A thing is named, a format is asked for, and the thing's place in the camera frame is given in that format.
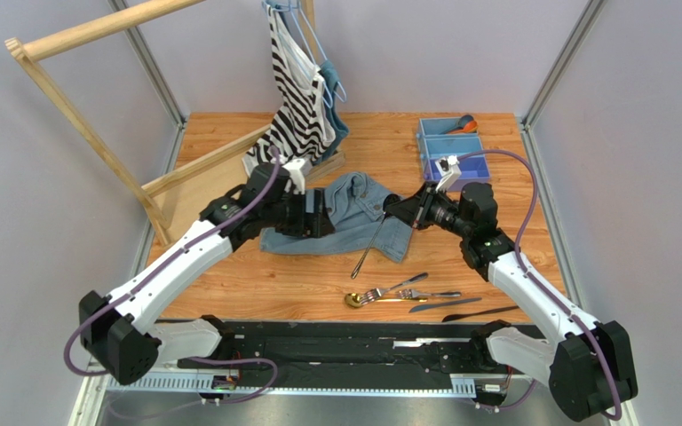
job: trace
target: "blue denim garment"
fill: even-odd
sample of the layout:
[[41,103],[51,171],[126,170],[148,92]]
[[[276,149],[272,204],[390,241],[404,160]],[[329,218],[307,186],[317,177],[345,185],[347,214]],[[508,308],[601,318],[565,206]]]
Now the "blue denim garment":
[[[259,248],[279,255],[334,255],[362,250],[383,220],[383,200],[390,193],[365,173],[345,174],[325,188],[325,203],[335,233],[304,239],[287,237],[270,228],[262,232]],[[394,262],[401,262],[411,236],[412,228],[389,217],[373,247]]]
[[[336,67],[333,66],[332,62],[326,60],[322,63],[322,65],[320,65],[320,75],[322,75],[322,78],[325,79],[325,83],[328,85],[328,90],[330,91],[331,96],[335,97],[336,89],[338,87],[338,73],[336,72]],[[328,150],[322,153],[320,162],[328,160],[328,158],[330,158],[330,156],[336,152],[336,149],[338,149],[338,145],[341,144],[341,141],[349,136],[349,126],[342,122],[341,118],[339,118],[338,114],[336,114],[335,100],[333,102],[332,108],[325,108],[325,115],[328,117],[330,127],[336,131],[336,138],[333,139],[333,143],[328,146]]]

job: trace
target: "fork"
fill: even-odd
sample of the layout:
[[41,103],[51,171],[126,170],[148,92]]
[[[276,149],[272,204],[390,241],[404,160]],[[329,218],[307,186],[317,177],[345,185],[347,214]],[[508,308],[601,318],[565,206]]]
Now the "fork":
[[412,288],[399,290],[396,296],[400,299],[419,299],[421,297],[462,297],[461,291],[444,291],[442,293],[423,293]]
[[383,297],[384,294],[388,293],[391,290],[394,290],[399,287],[407,286],[409,284],[414,284],[418,281],[422,281],[424,279],[428,278],[428,272],[423,272],[418,275],[415,275],[414,277],[410,278],[409,280],[402,281],[399,284],[390,287],[390,288],[373,288],[371,290],[368,290],[364,294],[360,296],[360,305],[365,305],[365,304],[371,304],[375,302],[377,299]]

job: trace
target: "metal utensil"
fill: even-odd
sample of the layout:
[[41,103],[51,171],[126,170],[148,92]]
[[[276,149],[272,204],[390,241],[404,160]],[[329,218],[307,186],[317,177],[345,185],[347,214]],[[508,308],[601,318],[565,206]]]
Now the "metal utensil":
[[[346,296],[344,296],[344,302],[353,307],[353,308],[361,308],[364,306],[363,304],[360,303],[360,297],[362,295],[359,293],[348,293]],[[376,302],[416,302],[416,303],[424,303],[427,302],[427,298],[423,299],[388,299],[388,298],[383,298],[383,299],[377,299]]]
[[461,291],[444,291],[441,293],[423,293],[422,291],[407,288],[396,292],[396,296],[402,299],[418,299],[421,297],[462,297]]
[[483,300],[483,298],[482,297],[473,297],[472,299],[455,300],[453,302],[444,302],[442,304],[419,304],[419,305],[415,306],[414,308],[410,309],[409,313],[427,311],[429,309],[434,309],[434,308],[443,308],[445,306],[454,306],[457,304],[470,304],[472,302],[478,302],[480,300]]
[[492,313],[501,313],[501,312],[507,312],[507,311],[514,311],[515,309],[519,309],[519,306],[505,306],[504,308],[496,308],[496,309],[489,309],[487,311],[480,311],[480,312],[473,312],[473,313],[456,313],[453,315],[447,315],[443,317],[441,322],[451,322],[451,321],[456,321],[456,320],[463,320],[465,318],[470,318],[470,317],[477,317],[479,315],[490,315]]
[[370,244],[368,244],[368,247],[365,248],[365,252],[362,253],[362,257],[360,258],[360,261],[357,262],[356,266],[354,266],[354,270],[352,271],[352,280],[357,278],[357,275],[360,274],[360,269],[362,269],[362,264],[365,262],[365,258],[368,256],[370,249],[372,249],[372,244],[373,244],[373,242],[375,242],[375,238],[380,233],[380,230],[383,229],[383,223],[385,222],[387,217],[388,217],[388,215],[383,215],[383,220],[381,220],[380,225],[377,226],[377,229],[375,230],[375,233],[373,234],[373,238],[370,239]]
[[[389,193],[385,199],[383,200],[383,210],[385,210],[385,207],[391,204],[392,202],[397,202],[400,201],[401,197],[399,195],[396,195],[395,193]],[[362,257],[360,258],[360,261],[357,262],[357,265],[354,267],[354,270],[352,271],[352,280],[357,278],[357,275],[360,274],[360,269],[362,269],[362,264],[365,262],[365,258],[367,258],[368,253],[370,252],[370,249],[372,249],[372,245],[375,242],[375,238],[377,235],[380,233],[380,230],[383,229],[383,223],[385,220],[390,216],[388,213],[383,214],[383,220],[380,221],[380,225],[377,226],[377,229],[375,230],[375,233],[373,234],[373,238],[370,239],[370,244],[368,244],[368,247],[365,248],[365,252],[362,253]]]
[[391,290],[394,290],[399,287],[404,287],[409,284],[413,284],[418,281],[422,281],[424,279],[428,278],[428,272],[423,272],[418,275],[415,275],[414,277],[410,278],[409,280],[402,281],[399,284],[390,287],[390,288],[373,288],[371,290],[368,290],[364,294],[360,296],[360,304],[365,305],[365,304],[370,304],[372,302],[375,302],[377,299],[383,297],[384,294],[388,293]]

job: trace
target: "white wall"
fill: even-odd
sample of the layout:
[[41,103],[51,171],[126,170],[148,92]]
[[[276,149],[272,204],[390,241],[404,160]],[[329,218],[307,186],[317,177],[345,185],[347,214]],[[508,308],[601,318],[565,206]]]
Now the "white wall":
[[682,1],[608,2],[535,137],[584,304],[630,333],[640,424],[682,424]]
[[[260,3],[210,0],[142,26],[187,113],[280,105]],[[586,1],[314,3],[343,110],[524,114]]]
[[[4,40],[109,12],[103,0],[0,0],[0,425],[66,423],[80,379],[61,353],[78,301],[128,279],[146,223]],[[138,179],[162,171],[174,129],[125,35],[44,66]]]

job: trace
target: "knife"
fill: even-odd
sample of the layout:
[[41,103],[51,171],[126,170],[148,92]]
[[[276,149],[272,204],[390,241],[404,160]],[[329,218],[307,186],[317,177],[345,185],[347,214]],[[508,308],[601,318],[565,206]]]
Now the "knife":
[[483,300],[483,298],[482,297],[473,297],[472,299],[455,300],[453,302],[444,302],[442,304],[419,304],[419,305],[415,306],[414,308],[410,309],[409,313],[427,311],[429,309],[442,308],[444,306],[454,306],[456,304],[470,304],[472,302],[478,302],[480,300]]
[[480,311],[480,312],[474,312],[474,313],[464,313],[464,314],[456,313],[453,315],[447,315],[447,316],[443,317],[441,322],[451,322],[451,321],[456,321],[459,319],[463,320],[465,318],[477,317],[479,315],[490,315],[491,313],[514,311],[515,309],[519,309],[519,306],[505,306],[504,308],[489,309],[487,311]]

